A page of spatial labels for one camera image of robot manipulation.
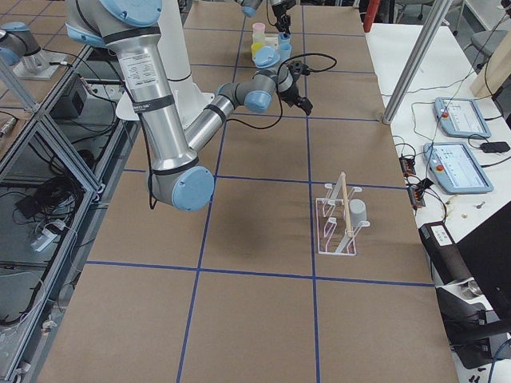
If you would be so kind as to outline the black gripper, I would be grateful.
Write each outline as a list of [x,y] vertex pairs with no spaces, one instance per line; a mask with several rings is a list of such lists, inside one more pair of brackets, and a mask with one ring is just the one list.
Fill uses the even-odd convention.
[[310,74],[308,66],[301,61],[291,61],[279,70],[279,99],[289,107],[296,105],[307,116],[311,115],[313,105],[307,97],[299,94],[297,81],[301,75]]
[[275,27],[280,33],[289,35],[291,16],[287,12],[296,5],[296,0],[270,0],[271,10],[275,16]]

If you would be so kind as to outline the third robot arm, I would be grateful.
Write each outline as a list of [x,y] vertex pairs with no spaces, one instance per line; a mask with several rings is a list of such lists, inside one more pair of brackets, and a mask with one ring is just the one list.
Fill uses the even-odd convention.
[[1,59],[20,79],[47,81],[67,54],[45,51],[24,22],[8,22],[1,25]]

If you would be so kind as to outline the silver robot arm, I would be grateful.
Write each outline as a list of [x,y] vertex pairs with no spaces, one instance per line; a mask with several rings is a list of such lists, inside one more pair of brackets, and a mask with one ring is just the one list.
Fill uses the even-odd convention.
[[65,5],[71,39],[117,55],[145,135],[150,203],[162,202],[182,211],[197,211],[209,203],[215,180],[199,164],[199,152],[236,108],[265,113],[277,96],[311,113],[312,104],[300,96],[297,80],[312,70],[299,57],[283,60],[275,49],[265,46],[256,53],[252,79],[221,85],[211,102],[184,127],[178,112],[184,102],[174,98],[159,51],[161,37],[176,31],[177,36],[165,47],[174,57],[188,56],[177,3],[68,1]]
[[[241,6],[242,12],[246,17],[253,17],[256,11],[262,4],[262,0],[243,0],[236,1]],[[291,35],[291,16],[287,13],[292,7],[296,5],[295,0],[275,0],[267,1],[271,5],[271,10],[275,16],[275,23],[273,26],[285,37]]]

